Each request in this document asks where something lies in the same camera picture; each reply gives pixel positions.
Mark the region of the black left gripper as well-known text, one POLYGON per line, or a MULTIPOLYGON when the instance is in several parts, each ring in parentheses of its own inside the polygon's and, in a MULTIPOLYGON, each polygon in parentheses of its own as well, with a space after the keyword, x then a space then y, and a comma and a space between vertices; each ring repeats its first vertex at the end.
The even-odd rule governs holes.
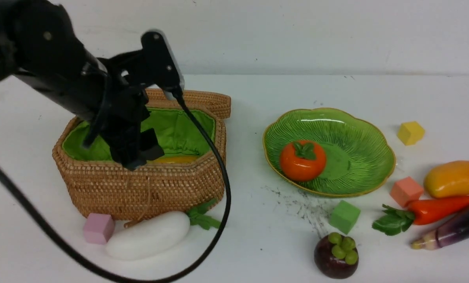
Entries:
POLYGON ((105 85, 83 147, 89 149, 98 136, 102 137, 114 161, 129 171, 163 157, 165 152, 154 128, 140 133, 141 122, 149 116, 145 88, 146 85, 105 85))

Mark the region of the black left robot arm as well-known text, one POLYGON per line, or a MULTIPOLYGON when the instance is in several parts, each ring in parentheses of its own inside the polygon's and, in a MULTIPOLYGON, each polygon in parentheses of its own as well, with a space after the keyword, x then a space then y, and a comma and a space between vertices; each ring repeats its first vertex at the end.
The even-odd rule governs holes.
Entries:
POLYGON ((128 170, 164 156, 153 129, 145 88, 178 86, 160 32, 141 37, 142 48, 110 59, 93 56, 76 37, 62 5, 47 0, 0 0, 0 82, 14 76, 89 125, 82 145, 98 137, 128 170))

